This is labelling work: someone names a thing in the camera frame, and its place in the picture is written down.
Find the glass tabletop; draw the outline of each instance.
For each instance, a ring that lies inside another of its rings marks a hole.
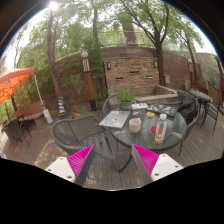
[[[190,89],[189,92],[190,92],[192,95],[194,95],[194,96],[196,96],[196,97],[198,97],[198,98],[201,98],[201,99],[203,99],[203,100],[206,100],[206,101],[211,101],[211,100],[212,100],[212,98],[211,98],[209,95],[207,95],[207,94],[205,94],[205,93],[202,93],[202,92],[200,92],[199,90]]]
[[[164,141],[162,144],[156,144],[154,140],[155,133],[151,131],[151,128],[157,125],[159,114],[155,113],[154,117],[148,118],[146,116],[147,112],[145,109],[138,109],[138,111],[142,111],[143,114],[133,115],[133,111],[131,111],[122,129],[110,128],[112,135],[121,144],[124,144],[127,147],[131,147],[132,144],[136,144],[149,150],[162,151],[177,145],[184,138],[187,124],[180,113],[177,112],[175,118],[167,116],[167,129]],[[132,118],[141,119],[141,130],[138,133],[130,132],[129,120]]]

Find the bucket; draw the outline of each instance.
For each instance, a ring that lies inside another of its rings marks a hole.
[[[52,118],[48,109],[44,110],[43,112],[44,112],[44,117],[47,119],[47,123],[50,124],[52,122]]]

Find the lamp post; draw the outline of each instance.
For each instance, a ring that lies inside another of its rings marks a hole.
[[[88,52],[83,51],[81,53],[82,61],[83,61],[83,68],[85,73],[85,82],[86,82],[86,88],[88,93],[88,99],[90,103],[90,108],[92,111],[96,111],[96,101],[94,99],[94,91],[93,91],[93,85],[91,80],[91,75],[89,72],[89,62],[88,62]]]

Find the round glass table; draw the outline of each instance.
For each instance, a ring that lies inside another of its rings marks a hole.
[[[161,152],[176,146],[184,139],[187,124],[180,113],[177,112],[174,118],[167,116],[167,129],[164,141],[161,144],[156,144],[154,140],[155,133],[151,131],[151,128],[157,125],[160,114],[155,113],[154,117],[148,118],[145,109],[138,109],[138,111],[142,111],[143,114],[133,115],[133,111],[131,111],[122,129],[110,128],[111,134],[122,145],[131,148],[132,144],[136,144],[154,152]],[[129,120],[132,118],[141,119],[141,130],[138,133],[132,133],[129,129]],[[132,156],[130,155],[129,160],[119,172],[124,170],[131,158]]]

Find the cup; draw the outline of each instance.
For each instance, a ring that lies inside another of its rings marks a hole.
[[[129,120],[129,128],[130,131],[133,133],[137,133],[141,129],[141,119],[140,118],[133,118]]]

